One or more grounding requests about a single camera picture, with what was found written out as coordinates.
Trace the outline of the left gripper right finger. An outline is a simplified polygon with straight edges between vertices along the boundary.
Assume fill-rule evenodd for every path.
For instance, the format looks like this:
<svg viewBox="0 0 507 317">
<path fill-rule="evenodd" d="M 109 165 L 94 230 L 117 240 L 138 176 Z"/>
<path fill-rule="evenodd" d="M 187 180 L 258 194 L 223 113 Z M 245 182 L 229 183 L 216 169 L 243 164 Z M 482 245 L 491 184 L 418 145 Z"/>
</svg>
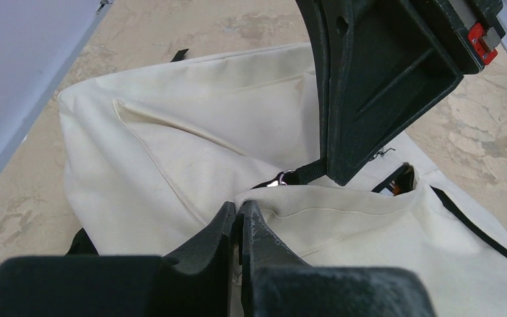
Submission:
<svg viewBox="0 0 507 317">
<path fill-rule="evenodd" d="M 297 256 L 245 202 L 242 308 L 245 316 L 434 316 L 428 292 L 398 267 L 314 267 Z"/>
</svg>

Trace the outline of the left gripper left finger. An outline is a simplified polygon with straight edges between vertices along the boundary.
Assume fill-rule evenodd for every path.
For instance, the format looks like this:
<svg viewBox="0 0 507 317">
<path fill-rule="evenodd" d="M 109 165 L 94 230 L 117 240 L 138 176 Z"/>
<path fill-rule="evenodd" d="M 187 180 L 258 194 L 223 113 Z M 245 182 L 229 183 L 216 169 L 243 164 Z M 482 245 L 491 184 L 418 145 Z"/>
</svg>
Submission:
<svg viewBox="0 0 507 317">
<path fill-rule="evenodd" d="M 228 316 L 226 202 L 166 256 L 27 256 L 0 265 L 0 316 Z"/>
</svg>

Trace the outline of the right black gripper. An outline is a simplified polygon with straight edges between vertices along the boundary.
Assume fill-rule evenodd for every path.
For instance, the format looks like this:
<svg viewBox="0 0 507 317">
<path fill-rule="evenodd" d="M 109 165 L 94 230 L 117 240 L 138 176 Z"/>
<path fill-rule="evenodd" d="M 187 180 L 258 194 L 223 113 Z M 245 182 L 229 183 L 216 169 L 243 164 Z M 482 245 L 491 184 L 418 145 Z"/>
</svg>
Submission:
<svg viewBox="0 0 507 317">
<path fill-rule="evenodd" d="M 341 186 L 453 91 L 462 73 L 489 65 L 506 35 L 501 0 L 321 5 L 329 34 L 327 175 Z"/>
</svg>

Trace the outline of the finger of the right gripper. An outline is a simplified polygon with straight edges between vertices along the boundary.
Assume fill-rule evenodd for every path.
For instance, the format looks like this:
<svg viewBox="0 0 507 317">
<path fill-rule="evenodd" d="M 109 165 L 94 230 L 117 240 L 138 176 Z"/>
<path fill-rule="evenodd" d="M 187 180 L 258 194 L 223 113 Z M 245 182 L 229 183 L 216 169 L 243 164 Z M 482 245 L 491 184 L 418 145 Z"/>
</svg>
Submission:
<svg viewBox="0 0 507 317">
<path fill-rule="evenodd" d="M 309 35 L 318 89 L 320 155 L 327 157 L 329 114 L 329 34 L 321 1 L 296 0 Z"/>
</svg>

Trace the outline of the beige canvas backpack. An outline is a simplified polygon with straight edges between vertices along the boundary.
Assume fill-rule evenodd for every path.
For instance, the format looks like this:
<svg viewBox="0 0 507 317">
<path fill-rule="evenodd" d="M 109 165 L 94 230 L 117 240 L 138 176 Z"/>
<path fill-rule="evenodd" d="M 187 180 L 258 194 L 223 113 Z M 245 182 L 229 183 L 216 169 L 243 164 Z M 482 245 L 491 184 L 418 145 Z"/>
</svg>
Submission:
<svg viewBox="0 0 507 317">
<path fill-rule="evenodd" d="M 402 267 L 439 316 L 507 316 L 506 230 L 407 134 L 346 186 L 259 187 L 319 157 L 308 44 L 105 75 L 59 103 L 65 195 L 102 254 L 165 255 L 224 202 L 255 200 L 311 265 Z"/>
</svg>

